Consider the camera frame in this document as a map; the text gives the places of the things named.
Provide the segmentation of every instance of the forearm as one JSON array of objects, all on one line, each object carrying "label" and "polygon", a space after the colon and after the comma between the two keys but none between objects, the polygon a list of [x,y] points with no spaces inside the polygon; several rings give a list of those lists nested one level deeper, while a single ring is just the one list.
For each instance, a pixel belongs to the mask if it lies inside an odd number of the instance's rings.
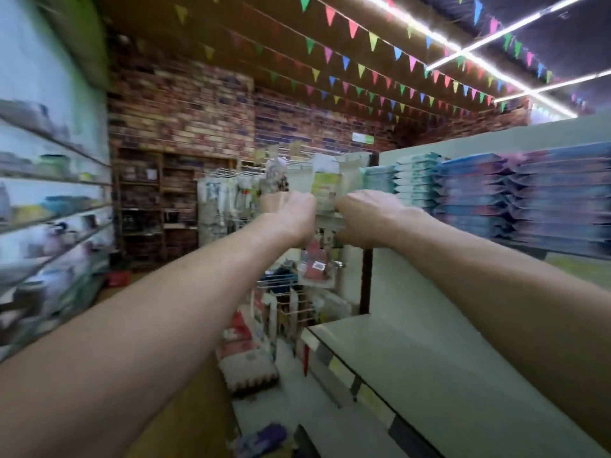
[{"label": "forearm", "polygon": [[610,449],[611,293],[561,270],[405,211],[388,246],[457,305],[485,338]]},{"label": "forearm", "polygon": [[290,246],[273,214],[262,215],[6,361],[3,456],[85,456],[80,447],[99,446],[102,434],[117,449],[112,440],[129,440],[123,431],[141,427],[187,381],[239,298]]}]

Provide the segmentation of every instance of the person's left arm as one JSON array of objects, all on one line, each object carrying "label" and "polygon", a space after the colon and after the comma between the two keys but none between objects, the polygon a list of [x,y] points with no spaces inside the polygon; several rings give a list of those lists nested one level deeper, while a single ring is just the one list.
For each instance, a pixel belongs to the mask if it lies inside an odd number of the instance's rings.
[{"label": "person's left arm", "polygon": [[142,278],[0,365],[3,458],[119,456],[218,342],[240,298],[314,232],[315,199]]}]

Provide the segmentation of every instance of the skin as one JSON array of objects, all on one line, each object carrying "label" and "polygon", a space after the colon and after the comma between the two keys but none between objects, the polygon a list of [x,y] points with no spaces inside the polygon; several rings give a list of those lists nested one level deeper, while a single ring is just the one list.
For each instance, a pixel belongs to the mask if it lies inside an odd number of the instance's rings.
[{"label": "skin", "polygon": [[[311,195],[277,193],[262,206],[273,213],[166,265],[0,365],[3,457],[120,456],[209,356],[263,271],[312,237]],[[342,242],[403,255],[611,450],[610,293],[393,195],[359,191],[337,208],[346,222]]]}]

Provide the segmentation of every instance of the brown ceiling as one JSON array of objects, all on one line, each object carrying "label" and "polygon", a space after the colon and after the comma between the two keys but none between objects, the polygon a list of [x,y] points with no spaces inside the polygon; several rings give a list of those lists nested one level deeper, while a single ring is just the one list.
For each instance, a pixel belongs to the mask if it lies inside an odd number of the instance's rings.
[{"label": "brown ceiling", "polygon": [[[437,83],[434,83],[432,74],[425,78],[421,63],[416,64],[413,72],[410,71],[407,54],[420,61],[432,62],[443,57],[443,49],[434,43],[427,49],[425,37],[417,32],[412,32],[409,38],[404,24],[396,19],[389,21],[385,13],[372,9],[364,0],[310,0],[305,12],[300,0],[219,0],[218,3],[213,0],[99,0],[99,3],[103,13],[111,19],[112,26],[122,33],[144,39],[177,55],[247,74],[255,78],[258,86],[317,106],[363,116],[368,115],[367,106],[371,106],[376,114],[381,109],[384,119],[388,112],[392,112],[409,120],[422,120],[428,114],[453,114],[451,106],[439,107],[438,101],[470,112],[491,108],[486,99],[480,103],[479,94],[475,99],[472,99],[470,91],[465,96],[462,85],[457,93],[453,91],[452,82],[446,88],[444,75],[439,76]],[[331,26],[327,23],[325,3],[337,11]],[[176,5],[187,8],[184,24],[179,20]],[[418,0],[397,0],[397,5],[425,19],[433,27],[441,28],[449,38],[469,42],[467,34],[448,25]],[[354,39],[350,37],[347,18],[342,14],[365,28],[359,28]],[[379,37],[373,52],[366,29]],[[311,53],[308,53],[306,37],[316,42]],[[255,43],[264,46],[262,53],[257,51]],[[215,49],[211,59],[207,57],[204,45]],[[328,63],[323,46],[334,52]],[[393,46],[404,52],[398,60],[395,60]],[[341,55],[350,59],[347,70],[344,70]],[[303,66],[298,67],[295,61]],[[357,64],[369,69],[362,77]],[[520,74],[502,58],[497,59],[497,64]],[[317,80],[312,68],[320,71]],[[278,74],[274,80],[270,71]],[[376,84],[371,71],[380,74]],[[488,87],[487,74],[479,79],[475,67],[469,71],[467,68],[462,70],[452,61],[440,71],[458,82],[497,96],[496,83]],[[333,87],[329,76],[337,78]],[[392,79],[390,88],[387,88],[386,77]],[[294,89],[295,84],[291,85],[290,80],[296,82]],[[354,86],[348,87],[345,94],[340,81]],[[401,95],[400,84],[415,89],[413,98],[410,99],[408,88]],[[319,91],[308,95],[304,85]],[[364,91],[357,94],[355,87]],[[328,92],[329,96],[323,100],[320,90]],[[369,91],[378,95],[373,101]],[[420,93],[427,95],[424,102],[420,100]],[[345,96],[347,100],[342,99],[336,104],[332,95]],[[380,96],[385,98],[383,104]],[[429,96],[434,97],[432,106]],[[391,109],[390,100],[405,104],[404,111],[401,112],[399,104]],[[359,108],[349,101],[364,106]]]}]

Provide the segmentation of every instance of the person's right hand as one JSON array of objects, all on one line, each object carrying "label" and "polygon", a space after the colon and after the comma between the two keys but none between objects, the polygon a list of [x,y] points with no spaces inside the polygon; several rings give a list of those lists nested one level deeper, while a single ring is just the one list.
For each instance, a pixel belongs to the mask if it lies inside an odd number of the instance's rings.
[{"label": "person's right hand", "polygon": [[409,210],[424,214],[421,209],[405,207],[394,194],[372,190],[342,196],[335,208],[346,222],[346,228],[337,233],[337,239],[363,249],[391,246],[393,225],[401,215]]}]

